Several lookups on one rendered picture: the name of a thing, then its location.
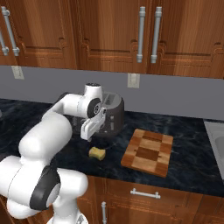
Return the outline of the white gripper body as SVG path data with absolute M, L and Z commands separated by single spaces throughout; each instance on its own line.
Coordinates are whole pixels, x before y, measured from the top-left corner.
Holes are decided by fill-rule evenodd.
M 105 122 L 105 115 L 97 115 L 87 119 L 81 126 L 80 137 L 89 141 Z

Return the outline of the yellow sponge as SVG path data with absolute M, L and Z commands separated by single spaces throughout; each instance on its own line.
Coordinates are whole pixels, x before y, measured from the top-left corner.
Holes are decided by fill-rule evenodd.
M 97 158 L 102 161 L 106 156 L 106 151 L 104 149 L 99 149 L 96 147 L 92 147 L 88 153 L 91 158 Z

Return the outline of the wooden chequered cutting board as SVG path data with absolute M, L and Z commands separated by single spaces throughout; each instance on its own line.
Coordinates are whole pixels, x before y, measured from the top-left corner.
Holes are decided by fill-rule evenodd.
M 121 165 L 165 178 L 172 153 L 173 137 L 135 129 Z

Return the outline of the dark grey toaster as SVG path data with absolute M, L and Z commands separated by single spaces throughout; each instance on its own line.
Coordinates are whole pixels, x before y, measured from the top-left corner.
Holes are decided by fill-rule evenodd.
M 91 116 L 96 116 L 101 108 L 106 109 L 105 122 L 94 137 L 113 137 L 123 129 L 124 100 L 119 94 L 111 92 L 103 93 L 102 100 L 96 96 L 88 100 L 87 113 Z

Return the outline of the wooden base cupboard door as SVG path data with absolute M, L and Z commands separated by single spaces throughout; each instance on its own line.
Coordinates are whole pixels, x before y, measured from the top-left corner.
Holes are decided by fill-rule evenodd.
M 95 176 L 87 178 L 87 191 L 77 199 L 77 204 L 80 211 L 86 216 L 88 224 L 103 224 L 102 202 L 106 200 L 106 180 Z

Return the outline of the wooden drawer front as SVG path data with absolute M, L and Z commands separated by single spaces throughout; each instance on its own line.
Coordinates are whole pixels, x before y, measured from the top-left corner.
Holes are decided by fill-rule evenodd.
M 136 200 L 147 203 L 159 203 L 159 204 L 168 204 L 169 206 L 192 207 L 192 208 L 198 207 L 202 199 L 202 195 L 198 193 L 185 192 L 153 185 L 142 185 L 113 179 L 108 179 L 107 184 L 108 184 L 108 193 L 111 196 L 120 199 Z M 143 193 L 158 192 L 159 195 L 161 196 L 161 199 L 154 199 L 130 194 L 130 190 L 132 190 L 133 188 L 136 188 L 139 192 Z

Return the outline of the grey sink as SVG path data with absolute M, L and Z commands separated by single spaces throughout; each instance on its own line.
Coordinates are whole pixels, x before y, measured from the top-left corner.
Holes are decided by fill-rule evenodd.
M 224 181 L 224 123 L 204 122 L 221 179 Z

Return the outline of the wooden base cupboard panel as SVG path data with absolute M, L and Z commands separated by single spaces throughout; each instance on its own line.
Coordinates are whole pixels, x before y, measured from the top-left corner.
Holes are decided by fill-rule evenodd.
M 224 224 L 224 198 L 204 195 L 200 211 L 205 224 Z

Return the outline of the white wall socket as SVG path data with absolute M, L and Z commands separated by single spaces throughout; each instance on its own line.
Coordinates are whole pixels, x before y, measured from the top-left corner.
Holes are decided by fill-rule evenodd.
M 140 87 L 140 74 L 139 73 L 129 73 L 128 74 L 128 87 L 129 88 L 139 88 Z
M 12 66 L 11 69 L 15 79 L 23 80 L 25 78 L 21 66 Z

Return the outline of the wooden wall cupboard door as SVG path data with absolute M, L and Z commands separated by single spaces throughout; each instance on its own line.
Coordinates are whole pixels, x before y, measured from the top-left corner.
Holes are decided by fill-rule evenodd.
M 149 0 L 76 0 L 82 70 L 142 73 L 140 11 Z
M 150 0 L 149 74 L 224 79 L 224 0 Z
M 77 67 L 69 0 L 4 0 L 19 48 L 12 66 Z
M 4 4 L 5 4 L 5 1 L 0 0 L 0 32 L 2 33 L 4 45 L 9 48 L 9 52 L 8 52 L 8 55 L 5 56 L 3 51 L 2 51 L 2 45 L 0 43 L 0 65 L 11 66 L 11 65 L 14 64 L 15 59 L 14 59 L 14 54 L 11 50 L 11 40 L 9 38 L 7 27 L 6 27 L 6 24 L 4 22 L 4 16 L 2 14 L 1 7 L 4 6 Z

